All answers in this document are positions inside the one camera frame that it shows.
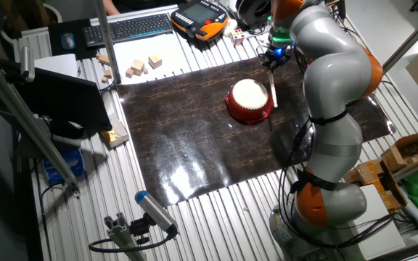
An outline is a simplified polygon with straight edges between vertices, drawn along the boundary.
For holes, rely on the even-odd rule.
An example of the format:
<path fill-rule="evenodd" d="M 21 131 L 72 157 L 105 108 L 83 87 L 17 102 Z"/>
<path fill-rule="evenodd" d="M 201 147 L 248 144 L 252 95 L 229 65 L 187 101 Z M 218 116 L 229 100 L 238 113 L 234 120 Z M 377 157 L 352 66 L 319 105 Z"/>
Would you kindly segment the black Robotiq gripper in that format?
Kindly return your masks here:
<path fill-rule="evenodd" d="M 263 69 L 273 75 L 278 68 L 282 67 L 290 60 L 291 55 L 287 47 L 268 45 L 264 53 L 258 55 L 258 58 Z"/>

